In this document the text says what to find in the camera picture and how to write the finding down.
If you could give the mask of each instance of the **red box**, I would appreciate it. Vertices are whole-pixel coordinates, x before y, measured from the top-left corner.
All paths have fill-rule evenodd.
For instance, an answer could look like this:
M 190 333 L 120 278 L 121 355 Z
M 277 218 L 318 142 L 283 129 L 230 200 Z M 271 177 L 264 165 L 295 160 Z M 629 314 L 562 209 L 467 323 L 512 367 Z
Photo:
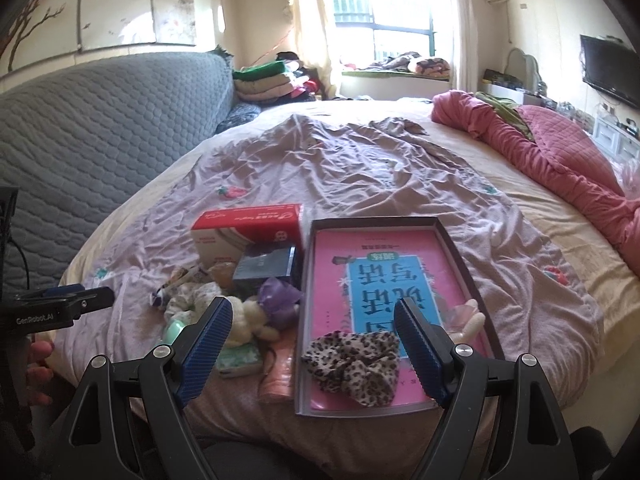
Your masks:
M 252 243 L 289 241 L 302 250 L 302 210 L 300 204 L 285 204 L 204 212 L 191 228 L 200 262 L 205 267 L 237 263 Z

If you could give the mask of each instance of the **gray quilted headboard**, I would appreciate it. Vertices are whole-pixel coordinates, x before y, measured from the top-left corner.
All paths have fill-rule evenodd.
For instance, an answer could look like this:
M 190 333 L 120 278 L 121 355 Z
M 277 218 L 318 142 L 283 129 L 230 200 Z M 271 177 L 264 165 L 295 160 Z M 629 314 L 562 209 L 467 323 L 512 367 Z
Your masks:
M 232 70 L 214 53 L 112 57 L 0 94 L 0 186 L 17 186 L 12 234 L 31 288 L 55 286 L 95 228 L 231 110 Z M 7 249 L 4 291 L 24 290 Z

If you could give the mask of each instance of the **pink quilt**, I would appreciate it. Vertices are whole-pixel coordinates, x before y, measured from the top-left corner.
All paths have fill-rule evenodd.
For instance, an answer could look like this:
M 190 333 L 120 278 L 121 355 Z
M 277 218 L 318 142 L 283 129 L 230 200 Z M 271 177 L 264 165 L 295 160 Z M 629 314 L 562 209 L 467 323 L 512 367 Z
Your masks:
M 640 200 L 628 200 L 596 146 L 571 121 L 544 108 L 518 109 L 536 143 L 471 94 L 434 98 L 431 120 L 481 139 L 523 174 L 580 211 L 640 276 Z

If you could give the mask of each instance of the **floral mural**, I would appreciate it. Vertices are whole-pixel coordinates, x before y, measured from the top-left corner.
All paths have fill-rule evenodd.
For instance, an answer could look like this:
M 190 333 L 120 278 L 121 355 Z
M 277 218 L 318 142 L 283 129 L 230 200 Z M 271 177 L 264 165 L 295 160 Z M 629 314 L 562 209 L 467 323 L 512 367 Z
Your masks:
M 0 75 L 78 50 L 195 42 L 193 0 L 29 0 L 0 38 Z
M 0 74 L 78 49 L 78 0 L 29 0 L 0 39 Z

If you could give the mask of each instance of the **cabinet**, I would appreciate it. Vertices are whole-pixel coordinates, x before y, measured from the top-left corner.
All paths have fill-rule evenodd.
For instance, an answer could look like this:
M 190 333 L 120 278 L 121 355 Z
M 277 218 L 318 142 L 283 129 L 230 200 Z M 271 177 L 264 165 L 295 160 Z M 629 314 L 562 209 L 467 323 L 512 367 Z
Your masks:
M 640 140 L 626 130 L 598 117 L 593 128 L 593 142 L 604 155 L 619 162 L 640 158 Z

